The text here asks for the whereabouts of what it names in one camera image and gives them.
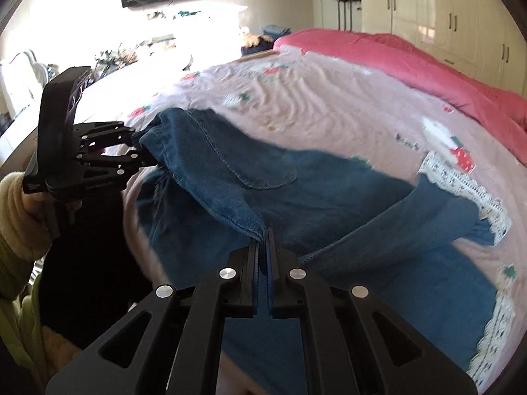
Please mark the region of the left hand red nails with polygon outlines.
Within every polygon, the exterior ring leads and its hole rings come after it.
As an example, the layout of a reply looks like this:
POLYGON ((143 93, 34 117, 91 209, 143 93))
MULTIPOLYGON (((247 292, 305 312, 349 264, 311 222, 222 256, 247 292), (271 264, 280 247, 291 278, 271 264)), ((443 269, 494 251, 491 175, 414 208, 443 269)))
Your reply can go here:
POLYGON ((62 225, 73 222, 75 211, 82 206, 82 201, 63 203, 48 193, 22 192, 21 201, 26 213, 39 222, 53 239, 60 236, 62 225))

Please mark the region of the left forearm green fleece sleeve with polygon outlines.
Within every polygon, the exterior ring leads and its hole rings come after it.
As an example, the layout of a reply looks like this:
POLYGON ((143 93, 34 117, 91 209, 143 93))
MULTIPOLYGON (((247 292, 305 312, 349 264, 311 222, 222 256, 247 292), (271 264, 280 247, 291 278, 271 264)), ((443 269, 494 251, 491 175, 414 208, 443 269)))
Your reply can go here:
POLYGON ((22 205, 24 174, 13 172, 1 181, 1 341, 14 371, 1 362, 1 393, 43 394, 50 379, 68 365, 80 349, 40 319, 39 279, 21 298, 34 263, 51 246, 51 235, 22 205))

